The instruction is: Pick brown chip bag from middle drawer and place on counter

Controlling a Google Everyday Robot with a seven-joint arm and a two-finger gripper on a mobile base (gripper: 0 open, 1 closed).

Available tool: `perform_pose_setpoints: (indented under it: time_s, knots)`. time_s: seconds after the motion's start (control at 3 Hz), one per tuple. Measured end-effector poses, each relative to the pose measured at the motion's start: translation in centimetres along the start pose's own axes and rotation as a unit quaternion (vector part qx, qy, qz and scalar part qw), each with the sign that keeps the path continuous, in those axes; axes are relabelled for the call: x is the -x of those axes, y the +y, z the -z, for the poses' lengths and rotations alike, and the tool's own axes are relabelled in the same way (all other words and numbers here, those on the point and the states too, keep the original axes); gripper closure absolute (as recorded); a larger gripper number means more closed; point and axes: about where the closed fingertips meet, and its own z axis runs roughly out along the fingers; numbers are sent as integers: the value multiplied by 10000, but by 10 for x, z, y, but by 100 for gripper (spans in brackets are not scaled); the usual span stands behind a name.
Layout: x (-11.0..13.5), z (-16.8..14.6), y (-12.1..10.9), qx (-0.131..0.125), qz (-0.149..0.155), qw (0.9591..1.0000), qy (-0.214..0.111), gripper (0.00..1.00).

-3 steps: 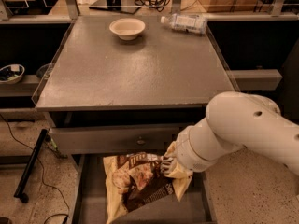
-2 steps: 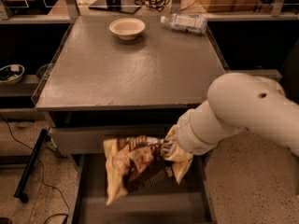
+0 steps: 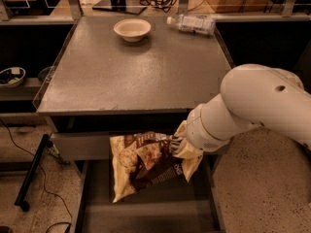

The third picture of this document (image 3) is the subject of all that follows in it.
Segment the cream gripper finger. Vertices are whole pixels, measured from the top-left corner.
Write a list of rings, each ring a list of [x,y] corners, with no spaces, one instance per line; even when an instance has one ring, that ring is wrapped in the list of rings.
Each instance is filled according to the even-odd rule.
[[[178,146],[177,152],[174,156],[182,159],[182,170],[186,181],[188,182],[203,158],[203,151],[195,148],[184,139]]]
[[[183,120],[174,133],[175,137],[184,137],[187,131],[187,122]]]

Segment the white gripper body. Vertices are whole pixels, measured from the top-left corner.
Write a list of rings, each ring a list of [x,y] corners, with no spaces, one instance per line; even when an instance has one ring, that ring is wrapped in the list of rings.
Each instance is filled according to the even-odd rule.
[[[218,140],[208,132],[202,122],[202,108],[203,105],[200,104],[189,113],[187,118],[186,138],[188,142],[197,149],[213,153],[228,145],[229,140]]]

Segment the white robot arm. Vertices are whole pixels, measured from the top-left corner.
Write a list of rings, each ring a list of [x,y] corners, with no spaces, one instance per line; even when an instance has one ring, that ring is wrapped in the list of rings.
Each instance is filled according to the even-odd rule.
[[[266,127],[311,150],[311,94],[290,71],[258,64],[231,69],[220,93],[190,111],[174,139],[173,155],[190,179],[204,153],[214,153],[244,132]]]

